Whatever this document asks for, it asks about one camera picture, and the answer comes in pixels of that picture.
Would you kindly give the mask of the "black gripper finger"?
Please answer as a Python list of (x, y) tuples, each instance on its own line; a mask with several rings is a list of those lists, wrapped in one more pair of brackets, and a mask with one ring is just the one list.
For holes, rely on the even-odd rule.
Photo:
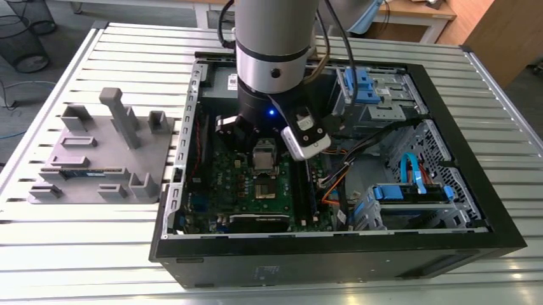
[(254, 126), (241, 115), (216, 116), (214, 133), (226, 149), (248, 154), (254, 147)]

